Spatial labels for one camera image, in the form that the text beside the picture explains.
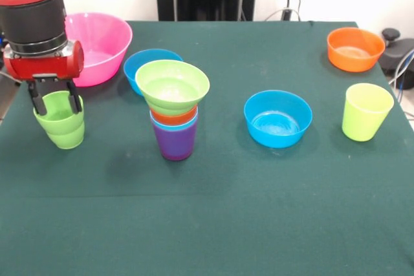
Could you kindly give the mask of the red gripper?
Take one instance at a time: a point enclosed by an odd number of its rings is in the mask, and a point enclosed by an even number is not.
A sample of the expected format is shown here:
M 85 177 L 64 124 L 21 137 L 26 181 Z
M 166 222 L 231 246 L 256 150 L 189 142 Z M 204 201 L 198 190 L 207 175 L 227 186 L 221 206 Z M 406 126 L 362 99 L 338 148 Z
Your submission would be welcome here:
M 42 56 L 23 56 L 16 54 L 10 45 L 3 53 L 6 71 L 17 80 L 56 78 L 67 80 L 69 103 L 74 114 L 82 112 L 82 104 L 77 88 L 70 79 L 78 78 L 83 70 L 83 49 L 79 41 L 69 40 L 60 50 Z M 35 81 L 28 81 L 28 92 L 35 112 L 45 115 L 45 104 L 38 92 Z

